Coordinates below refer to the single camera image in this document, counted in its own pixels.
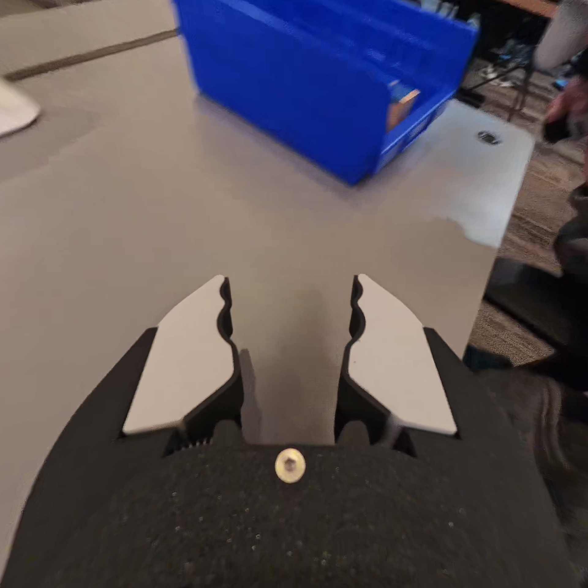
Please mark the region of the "person's right hand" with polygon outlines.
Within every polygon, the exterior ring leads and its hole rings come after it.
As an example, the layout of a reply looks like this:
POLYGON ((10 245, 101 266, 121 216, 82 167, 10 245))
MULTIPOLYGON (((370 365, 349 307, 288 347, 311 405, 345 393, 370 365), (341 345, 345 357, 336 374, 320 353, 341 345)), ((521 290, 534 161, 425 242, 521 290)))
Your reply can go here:
POLYGON ((587 78, 572 78, 548 106, 543 137, 548 143, 587 136, 587 78))

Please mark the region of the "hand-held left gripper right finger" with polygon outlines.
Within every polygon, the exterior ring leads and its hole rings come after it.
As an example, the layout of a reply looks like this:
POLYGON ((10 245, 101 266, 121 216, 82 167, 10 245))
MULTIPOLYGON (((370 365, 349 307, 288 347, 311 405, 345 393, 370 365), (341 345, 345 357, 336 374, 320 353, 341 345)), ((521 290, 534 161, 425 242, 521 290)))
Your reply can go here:
POLYGON ((362 423, 370 445, 394 445, 406 430, 454 437, 458 427, 421 320, 366 274, 353 277, 350 308, 335 442, 351 422, 362 423))

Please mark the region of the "wooden table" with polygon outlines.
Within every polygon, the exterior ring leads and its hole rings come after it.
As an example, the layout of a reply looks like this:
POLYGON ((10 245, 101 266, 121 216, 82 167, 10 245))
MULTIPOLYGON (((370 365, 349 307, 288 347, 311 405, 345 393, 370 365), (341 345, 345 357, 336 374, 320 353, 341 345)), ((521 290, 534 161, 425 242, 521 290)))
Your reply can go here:
POLYGON ((550 19, 554 16, 558 1, 498 1, 534 16, 550 19))

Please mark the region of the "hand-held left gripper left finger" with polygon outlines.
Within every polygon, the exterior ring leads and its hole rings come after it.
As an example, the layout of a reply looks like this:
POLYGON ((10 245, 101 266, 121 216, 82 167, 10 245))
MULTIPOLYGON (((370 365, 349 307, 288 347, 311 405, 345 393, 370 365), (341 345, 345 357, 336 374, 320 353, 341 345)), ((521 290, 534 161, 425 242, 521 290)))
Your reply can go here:
POLYGON ((216 275, 159 322, 122 426, 126 436, 176 429, 192 443, 218 422, 240 426, 244 401, 239 355, 231 339, 231 287, 216 275))

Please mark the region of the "blue plastic bin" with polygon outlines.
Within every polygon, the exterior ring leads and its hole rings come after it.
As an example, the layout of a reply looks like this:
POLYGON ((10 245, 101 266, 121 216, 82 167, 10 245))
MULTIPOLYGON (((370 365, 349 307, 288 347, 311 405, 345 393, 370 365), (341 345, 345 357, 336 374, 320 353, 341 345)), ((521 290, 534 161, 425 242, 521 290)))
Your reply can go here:
POLYGON ((479 30, 408 1, 173 1, 200 92, 349 185, 453 99, 479 30), (420 90, 386 133, 387 84, 420 90))

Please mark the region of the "grey desk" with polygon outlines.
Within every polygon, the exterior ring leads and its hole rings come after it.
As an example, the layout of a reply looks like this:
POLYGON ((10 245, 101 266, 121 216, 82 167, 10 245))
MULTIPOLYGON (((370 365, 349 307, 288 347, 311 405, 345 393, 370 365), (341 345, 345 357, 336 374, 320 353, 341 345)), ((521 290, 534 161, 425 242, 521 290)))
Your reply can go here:
POLYGON ((176 23, 170 1, 1 19, 1 73, 42 107, 1 139, 1 568, 78 406, 215 275, 253 361, 254 442, 333 443, 356 274, 461 355, 533 153, 452 101, 351 186, 204 96, 176 23))

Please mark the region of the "person's body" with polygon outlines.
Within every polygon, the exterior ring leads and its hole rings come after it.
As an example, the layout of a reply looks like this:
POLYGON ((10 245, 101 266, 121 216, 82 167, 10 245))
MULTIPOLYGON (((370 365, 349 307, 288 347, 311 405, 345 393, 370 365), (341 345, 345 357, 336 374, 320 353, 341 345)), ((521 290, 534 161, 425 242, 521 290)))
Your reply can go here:
MULTIPOLYGON (((569 203, 575 214, 553 247, 560 275, 587 285, 587 182, 570 193, 569 203)), ((505 357, 469 346, 464 359, 529 446, 579 586, 587 587, 587 356, 554 349, 543 360, 514 367, 505 357)))

